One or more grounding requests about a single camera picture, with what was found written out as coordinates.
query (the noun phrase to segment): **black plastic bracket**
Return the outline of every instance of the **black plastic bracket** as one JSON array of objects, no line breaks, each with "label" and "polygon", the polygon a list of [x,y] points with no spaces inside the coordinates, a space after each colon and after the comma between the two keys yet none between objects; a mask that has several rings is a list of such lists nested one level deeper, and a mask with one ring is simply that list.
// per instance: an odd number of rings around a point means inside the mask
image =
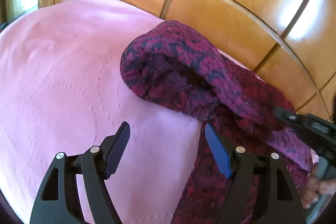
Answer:
[{"label": "black plastic bracket", "polygon": [[273,115],[295,128],[298,137],[317,155],[336,166],[336,125],[312,114],[296,114],[280,107],[274,109]]},{"label": "black plastic bracket", "polygon": [[223,174],[227,174],[228,167],[233,165],[233,185],[226,202],[219,212],[215,224],[240,224],[249,200],[249,192],[253,175],[259,175],[257,201],[253,212],[253,224],[305,224],[305,214],[293,180],[290,177],[283,161],[277,157],[257,156],[243,149],[239,153],[231,140],[223,138],[215,127],[208,123],[205,127],[207,140],[216,163],[219,164]]},{"label": "black plastic bracket", "polygon": [[31,224],[88,224],[81,209],[76,174],[83,174],[85,191],[96,224],[122,224],[104,179],[114,174],[130,137],[123,122],[117,133],[81,155],[64,152],[53,159],[38,190]]}]

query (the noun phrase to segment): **folded garment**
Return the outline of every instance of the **folded garment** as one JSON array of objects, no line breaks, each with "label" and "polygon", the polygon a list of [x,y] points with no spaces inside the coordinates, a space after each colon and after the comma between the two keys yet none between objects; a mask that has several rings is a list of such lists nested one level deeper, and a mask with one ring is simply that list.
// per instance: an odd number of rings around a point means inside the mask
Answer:
[{"label": "folded garment", "polygon": [[[221,56],[193,28],[162,22],[125,49],[120,71],[139,97],[212,121],[221,134],[252,153],[279,153],[296,187],[305,182],[312,167],[310,148],[272,115],[276,106],[294,111],[292,104],[253,72]],[[251,218],[257,182],[256,176],[244,222]],[[219,173],[202,130],[195,167],[172,223],[212,223],[229,188],[230,181]]]}]

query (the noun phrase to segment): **metal bolt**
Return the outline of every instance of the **metal bolt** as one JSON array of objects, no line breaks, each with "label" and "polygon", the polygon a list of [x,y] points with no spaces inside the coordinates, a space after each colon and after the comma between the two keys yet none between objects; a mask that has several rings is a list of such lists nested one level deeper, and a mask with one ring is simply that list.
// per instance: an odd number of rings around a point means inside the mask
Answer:
[{"label": "metal bolt", "polygon": [[91,148],[90,148],[90,152],[91,153],[97,153],[99,151],[99,146],[92,146]]},{"label": "metal bolt", "polygon": [[61,158],[64,157],[64,153],[63,152],[60,152],[56,155],[56,159],[60,160]]},{"label": "metal bolt", "polygon": [[238,153],[244,153],[244,152],[245,152],[245,148],[242,147],[242,146],[237,146],[237,147],[236,147],[236,151],[237,151]]},{"label": "metal bolt", "polygon": [[277,153],[272,153],[271,154],[271,157],[275,160],[278,160],[279,159],[279,155]]}]

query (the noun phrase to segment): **pink blanket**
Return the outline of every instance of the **pink blanket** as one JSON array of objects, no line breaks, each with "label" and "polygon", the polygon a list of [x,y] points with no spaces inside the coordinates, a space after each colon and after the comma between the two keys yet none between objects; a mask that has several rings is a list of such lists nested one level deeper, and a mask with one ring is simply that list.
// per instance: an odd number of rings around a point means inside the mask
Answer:
[{"label": "pink blanket", "polygon": [[[0,188],[25,223],[55,154],[83,153],[122,121],[131,138],[106,182],[116,210],[124,223],[170,223],[194,168],[200,123],[138,98],[120,75],[127,45],[160,22],[119,0],[77,0],[0,34]],[[82,180],[79,193],[93,223]]]}]

